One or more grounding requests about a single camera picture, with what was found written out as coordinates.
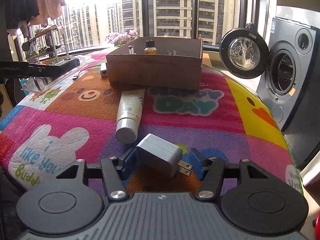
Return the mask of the grey usb wall charger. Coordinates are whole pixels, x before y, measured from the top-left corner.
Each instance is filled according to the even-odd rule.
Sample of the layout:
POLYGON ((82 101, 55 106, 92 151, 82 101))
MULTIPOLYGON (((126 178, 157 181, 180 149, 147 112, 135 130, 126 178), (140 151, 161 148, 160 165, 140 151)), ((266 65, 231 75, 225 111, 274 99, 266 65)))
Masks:
POLYGON ((136 146, 140 162, 161 174, 172 178, 177 172, 191 175, 191 164, 182 160, 182 149, 154 134, 146 135, 136 146))

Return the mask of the cream lotion tube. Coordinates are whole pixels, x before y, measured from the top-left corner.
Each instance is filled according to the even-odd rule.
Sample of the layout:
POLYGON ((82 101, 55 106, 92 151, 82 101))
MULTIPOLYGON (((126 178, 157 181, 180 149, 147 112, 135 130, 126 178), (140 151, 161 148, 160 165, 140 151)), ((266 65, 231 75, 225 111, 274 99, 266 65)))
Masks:
POLYGON ((124 91, 117 114, 116 139, 123 144, 137 140, 142 117, 145 89, 124 91))

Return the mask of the amber bottle black cap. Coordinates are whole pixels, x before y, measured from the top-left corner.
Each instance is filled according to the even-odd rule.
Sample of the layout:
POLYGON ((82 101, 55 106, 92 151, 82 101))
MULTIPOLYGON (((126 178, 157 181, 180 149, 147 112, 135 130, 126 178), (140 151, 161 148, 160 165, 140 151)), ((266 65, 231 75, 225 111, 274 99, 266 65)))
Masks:
POLYGON ((157 49, 155 47, 154 40, 147 40, 145 42, 144 53, 148 54, 148 55, 156 55, 157 54, 157 49))

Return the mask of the clear bag with black item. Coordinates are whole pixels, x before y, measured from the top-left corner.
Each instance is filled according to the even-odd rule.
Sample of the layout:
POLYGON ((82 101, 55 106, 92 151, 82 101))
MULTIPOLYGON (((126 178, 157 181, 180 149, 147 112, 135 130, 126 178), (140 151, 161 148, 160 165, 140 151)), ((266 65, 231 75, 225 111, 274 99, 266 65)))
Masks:
POLYGON ((29 77, 21 80, 22 89, 31 93, 47 91, 53 85, 54 79, 51 77, 29 77))

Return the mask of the white travel plug adapter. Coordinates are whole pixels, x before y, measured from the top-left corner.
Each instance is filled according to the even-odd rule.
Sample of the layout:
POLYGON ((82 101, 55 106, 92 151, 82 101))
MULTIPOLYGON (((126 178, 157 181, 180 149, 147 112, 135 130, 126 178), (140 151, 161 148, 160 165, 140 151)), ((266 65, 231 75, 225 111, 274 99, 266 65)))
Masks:
POLYGON ((176 56, 176 51, 175 50, 173 50, 173 51, 167 51, 167 53, 168 53, 168 55, 169 56, 176 56))

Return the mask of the metal shoe rack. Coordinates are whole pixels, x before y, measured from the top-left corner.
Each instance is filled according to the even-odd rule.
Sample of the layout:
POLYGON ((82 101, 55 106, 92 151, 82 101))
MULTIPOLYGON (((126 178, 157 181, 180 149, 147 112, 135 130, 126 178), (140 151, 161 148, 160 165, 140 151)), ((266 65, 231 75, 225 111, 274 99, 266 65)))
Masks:
POLYGON ((55 24, 35 31, 33 37, 23 42, 22 50, 29 62, 58 63, 70 58, 66 31, 64 27, 55 24))

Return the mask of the colourful cartoon play mat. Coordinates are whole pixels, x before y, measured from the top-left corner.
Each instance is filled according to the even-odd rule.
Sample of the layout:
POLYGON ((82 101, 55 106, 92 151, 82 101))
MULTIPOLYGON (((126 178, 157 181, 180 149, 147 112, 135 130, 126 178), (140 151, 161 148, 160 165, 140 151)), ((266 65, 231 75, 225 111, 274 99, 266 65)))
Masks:
MULTIPOLYGON (((25 189, 68 163, 121 157, 116 139, 118 105, 126 86, 100 75, 105 51, 91 54, 89 69, 46 92, 28 94, 1 121, 1 166, 25 189)), ((249 159, 302 190, 293 157, 267 107, 249 90, 203 67, 197 92, 167 88, 145 91, 138 139, 154 134, 182 149, 195 148, 228 163, 249 159)))

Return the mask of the hanging dark clothes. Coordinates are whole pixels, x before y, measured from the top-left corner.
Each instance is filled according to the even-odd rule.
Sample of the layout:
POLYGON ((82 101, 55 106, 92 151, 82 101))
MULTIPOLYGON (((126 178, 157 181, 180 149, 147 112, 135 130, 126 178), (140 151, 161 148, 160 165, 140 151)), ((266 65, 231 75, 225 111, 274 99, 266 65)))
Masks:
POLYGON ((3 0, 6 28, 18 29, 19 23, 29 23, 33 17, 39 16, 37 0, 3 0))

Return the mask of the hanging pink clothes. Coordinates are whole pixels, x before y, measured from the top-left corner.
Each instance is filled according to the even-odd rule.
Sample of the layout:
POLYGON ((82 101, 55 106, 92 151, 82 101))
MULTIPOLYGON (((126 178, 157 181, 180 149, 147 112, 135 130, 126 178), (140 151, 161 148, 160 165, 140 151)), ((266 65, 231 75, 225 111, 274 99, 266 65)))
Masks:
POLYGON ((62 6, 65 0, 37 0, 39 15, 31 19, 30 25, 46 25, 47 18, 52 21, 62 15, 62 6))

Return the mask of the pink potted flowers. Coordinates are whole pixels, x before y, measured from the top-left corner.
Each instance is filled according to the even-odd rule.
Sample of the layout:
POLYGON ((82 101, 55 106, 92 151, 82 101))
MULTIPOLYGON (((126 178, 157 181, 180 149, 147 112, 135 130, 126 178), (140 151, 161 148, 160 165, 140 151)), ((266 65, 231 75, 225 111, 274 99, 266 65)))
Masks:
POLYGON ((121 30, 120 32, 112 32, 106 36, 105 41, 115 47, 127 44, 138 37, 135 29, 121 30))

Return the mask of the pink cardboard box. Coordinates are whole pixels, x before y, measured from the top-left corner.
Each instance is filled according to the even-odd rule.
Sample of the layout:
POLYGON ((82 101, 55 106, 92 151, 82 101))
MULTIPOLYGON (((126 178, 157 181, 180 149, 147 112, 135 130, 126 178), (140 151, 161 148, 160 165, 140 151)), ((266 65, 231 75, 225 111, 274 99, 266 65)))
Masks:
POLYGON ((202 41, 173 37, 140 37, 106 55, 110 83, 199 90, 202 41), (154 40, 156 55, 144 53, 145 42, 154 40), (128 46, 134 47, 129 54, 128 46), (167 51, 176 51, 169 56, 167 51))

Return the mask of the grey washing machine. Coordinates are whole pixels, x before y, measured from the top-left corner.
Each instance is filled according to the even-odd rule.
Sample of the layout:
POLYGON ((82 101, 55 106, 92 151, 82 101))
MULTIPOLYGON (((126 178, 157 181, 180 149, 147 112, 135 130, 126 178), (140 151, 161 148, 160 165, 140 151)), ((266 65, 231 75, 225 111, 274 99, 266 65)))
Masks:
POLYGON ((257 93, 302 170, 319 151, 319 12, 277 6, 257 93))

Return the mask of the round washing machine door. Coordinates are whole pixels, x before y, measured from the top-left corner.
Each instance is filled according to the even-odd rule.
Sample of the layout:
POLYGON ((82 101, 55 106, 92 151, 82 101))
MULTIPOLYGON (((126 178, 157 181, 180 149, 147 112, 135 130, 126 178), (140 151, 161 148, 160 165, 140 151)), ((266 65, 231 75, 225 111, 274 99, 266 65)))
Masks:
POLYGON ((225 33, 219 54, 227 70, 242 79, 256 78, 270 66, 269 48, 253 23, 225 33))

